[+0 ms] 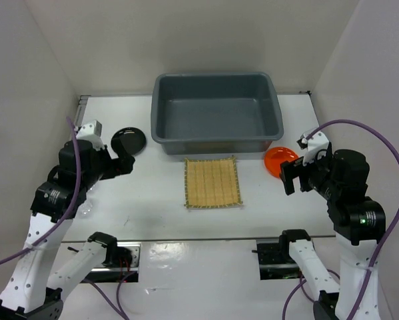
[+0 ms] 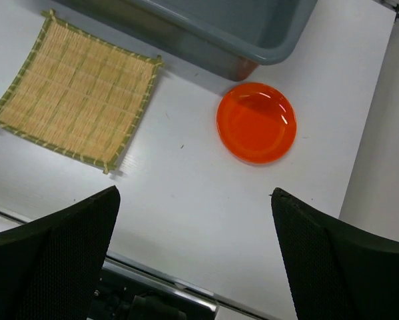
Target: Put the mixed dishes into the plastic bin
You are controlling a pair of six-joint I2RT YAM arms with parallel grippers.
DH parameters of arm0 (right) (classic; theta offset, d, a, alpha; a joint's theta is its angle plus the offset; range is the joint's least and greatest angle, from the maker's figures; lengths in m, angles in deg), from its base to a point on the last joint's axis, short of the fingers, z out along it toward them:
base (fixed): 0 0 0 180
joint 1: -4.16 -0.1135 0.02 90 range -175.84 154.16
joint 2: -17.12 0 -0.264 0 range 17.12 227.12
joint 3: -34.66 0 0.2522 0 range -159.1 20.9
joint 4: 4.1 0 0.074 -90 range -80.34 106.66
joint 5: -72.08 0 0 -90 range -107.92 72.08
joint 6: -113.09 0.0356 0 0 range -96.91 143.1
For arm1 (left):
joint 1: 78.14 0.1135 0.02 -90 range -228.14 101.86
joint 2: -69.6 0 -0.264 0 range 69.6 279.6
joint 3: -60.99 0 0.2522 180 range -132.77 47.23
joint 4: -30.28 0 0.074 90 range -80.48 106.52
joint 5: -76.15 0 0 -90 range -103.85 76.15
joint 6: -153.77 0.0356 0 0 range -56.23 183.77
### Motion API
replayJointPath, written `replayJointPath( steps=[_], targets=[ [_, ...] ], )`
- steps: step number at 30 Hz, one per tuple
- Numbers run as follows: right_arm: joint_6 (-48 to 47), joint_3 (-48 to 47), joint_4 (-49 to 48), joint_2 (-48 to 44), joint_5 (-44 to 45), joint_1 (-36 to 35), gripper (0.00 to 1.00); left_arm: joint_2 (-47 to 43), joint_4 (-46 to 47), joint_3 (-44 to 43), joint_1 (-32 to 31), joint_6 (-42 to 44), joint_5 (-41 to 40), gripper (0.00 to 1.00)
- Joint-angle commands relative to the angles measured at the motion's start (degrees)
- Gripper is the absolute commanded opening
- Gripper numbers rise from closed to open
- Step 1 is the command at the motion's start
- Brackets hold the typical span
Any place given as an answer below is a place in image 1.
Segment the orange plastic plate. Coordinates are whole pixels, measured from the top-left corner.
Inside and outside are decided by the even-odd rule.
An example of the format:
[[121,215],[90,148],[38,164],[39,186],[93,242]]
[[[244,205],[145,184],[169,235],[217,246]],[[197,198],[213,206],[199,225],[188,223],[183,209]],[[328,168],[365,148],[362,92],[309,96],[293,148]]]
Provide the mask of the orange plastic plate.
[[277,179],[280,178],[280,165],[285,161],[292,162],[298,159],[298,155],[286,147],[270,148],[264,155],[263,162],[266,170]]

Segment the black round plate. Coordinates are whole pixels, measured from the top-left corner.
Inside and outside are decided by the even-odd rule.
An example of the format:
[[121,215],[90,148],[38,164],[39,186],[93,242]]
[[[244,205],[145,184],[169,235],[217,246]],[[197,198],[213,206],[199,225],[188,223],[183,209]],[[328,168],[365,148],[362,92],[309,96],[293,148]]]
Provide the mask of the black round plate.
[[120,156],[124,151],[135,156],[143,151],[147,145],[145,134],[136,127],[125,127],[118,130],[111,139],[112,150]]

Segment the clear plastic cup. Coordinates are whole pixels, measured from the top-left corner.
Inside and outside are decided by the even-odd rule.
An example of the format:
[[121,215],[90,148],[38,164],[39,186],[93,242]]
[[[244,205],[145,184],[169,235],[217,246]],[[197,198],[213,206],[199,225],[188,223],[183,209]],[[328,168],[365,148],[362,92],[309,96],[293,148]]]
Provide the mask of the clear plastic cup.
[[86,217],[90,214],[93,209],[93,203],[90,199],[86,199],[83,204],[81,204],[77,210],[77,213],[82,216]]

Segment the woven bamboo mat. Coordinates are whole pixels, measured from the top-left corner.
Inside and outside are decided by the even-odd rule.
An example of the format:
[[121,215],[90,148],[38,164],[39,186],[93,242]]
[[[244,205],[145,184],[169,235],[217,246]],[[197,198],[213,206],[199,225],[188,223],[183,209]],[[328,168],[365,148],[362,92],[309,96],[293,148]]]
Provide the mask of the woven bamboo mat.
[[185,159],[185,207],[222,209],[242,205],[236,157]]

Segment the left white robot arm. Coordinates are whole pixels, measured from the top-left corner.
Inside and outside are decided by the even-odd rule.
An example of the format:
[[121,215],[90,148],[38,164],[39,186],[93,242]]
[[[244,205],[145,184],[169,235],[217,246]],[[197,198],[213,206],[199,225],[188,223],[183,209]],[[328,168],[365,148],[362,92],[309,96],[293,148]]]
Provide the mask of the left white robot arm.
[[132,155],[125,150],[117,155],[113,159],[107,147],[95,149],[86,140],[69,141],[60,150],[58,165],[35,192],[22,254],[0,293],[0,319],[58,319],[66,298],[96,266],[131,268],[131,251],[118,246],[116,237],[96,231],[66,265],[51,270],[87,191],[133,170]]

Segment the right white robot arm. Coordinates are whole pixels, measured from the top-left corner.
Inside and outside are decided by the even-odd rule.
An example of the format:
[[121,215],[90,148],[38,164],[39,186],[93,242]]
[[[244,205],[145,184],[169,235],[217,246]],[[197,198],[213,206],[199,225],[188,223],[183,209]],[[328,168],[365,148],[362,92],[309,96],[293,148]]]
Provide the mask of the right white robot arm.
[[315,319],[347,319],[370,270],[372,253],[386,231],[383,208],[366,196],[370,166],[357,151],[327,149],[310,163],[297,159],[280,167],[287,195],[294,193],[293,180],[298,178],[301,191],[315,190],[326,200],[340,245],[340,280],[333,280],[303,229],[282,232],[279,257],[294,261],[301,270],[313,295]]

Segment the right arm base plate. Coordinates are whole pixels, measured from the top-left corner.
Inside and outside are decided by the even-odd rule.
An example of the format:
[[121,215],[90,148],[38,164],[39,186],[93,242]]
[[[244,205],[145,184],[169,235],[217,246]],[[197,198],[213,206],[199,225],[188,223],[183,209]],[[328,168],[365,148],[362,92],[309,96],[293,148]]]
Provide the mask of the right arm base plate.
[[301,275],[298,265],[282,252],[278,239],[257,239],[252,253],[258,259],[262,281],[298,279]]

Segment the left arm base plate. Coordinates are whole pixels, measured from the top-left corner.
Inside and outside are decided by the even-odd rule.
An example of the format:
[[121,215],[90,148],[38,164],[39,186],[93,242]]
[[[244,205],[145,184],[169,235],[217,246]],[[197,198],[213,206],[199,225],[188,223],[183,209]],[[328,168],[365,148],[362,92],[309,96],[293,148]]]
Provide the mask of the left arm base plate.
[[119,256],[111,263],[98,264],[86,276],[94,283],[137,283],[141,256],[140,242],[118,242]]

